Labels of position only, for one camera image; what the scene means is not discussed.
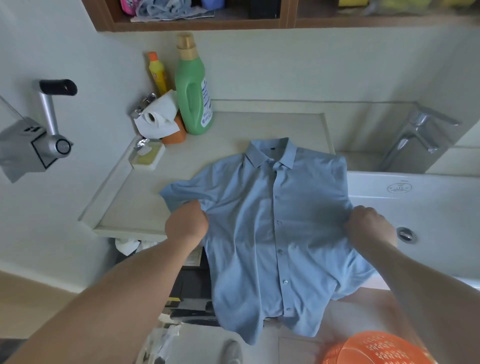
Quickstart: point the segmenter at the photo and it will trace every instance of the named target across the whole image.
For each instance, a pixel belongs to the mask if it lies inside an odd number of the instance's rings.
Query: white ceramic sink
[[[416,234],[398,241],[406,255],[480,289],[480,178],[348,172],[348,193]],[[378,274],[364,286],[387,288]]]

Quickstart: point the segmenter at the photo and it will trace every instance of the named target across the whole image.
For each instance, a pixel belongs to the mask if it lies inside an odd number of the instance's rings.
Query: shirt collar
[[[258,168],[263,162],[269,159],[269,157],[267,157],[261,151],[261,149],[277,147],[285,148],[285,152],[283,153],[279,162],[285,167],[292,169],[293,162],[295,161],[295,155],[297,153],[297,147],[291,142],[290,138],[252,140],[245,151],[245,155],[248,157],[253,166]]]

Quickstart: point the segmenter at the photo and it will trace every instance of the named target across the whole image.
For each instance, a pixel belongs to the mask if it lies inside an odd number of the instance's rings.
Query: forearm
[[[480,292],[390,244],[356,248],[378,270],[439,363],[473,363],[480,357]]]
[[[165,240],[118,264],[48,321],[7,363],[132,363],[197,244]]]

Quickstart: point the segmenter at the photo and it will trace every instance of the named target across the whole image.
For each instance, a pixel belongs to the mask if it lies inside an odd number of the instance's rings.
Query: blue shirt
[[[315,336],[330,299],[374,272],[343,228],[352,204],[343,157],[288,138],[252,141],[160,194],[170,211],[198,199],[219,324],[254,344],[266,317]]]

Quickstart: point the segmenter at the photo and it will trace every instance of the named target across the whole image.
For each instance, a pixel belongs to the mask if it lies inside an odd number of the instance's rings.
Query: person's left arm
[[[165,241],[126,259],[80,293],[6,364],[133,363],[207,229],[198,201],[174,211]]]

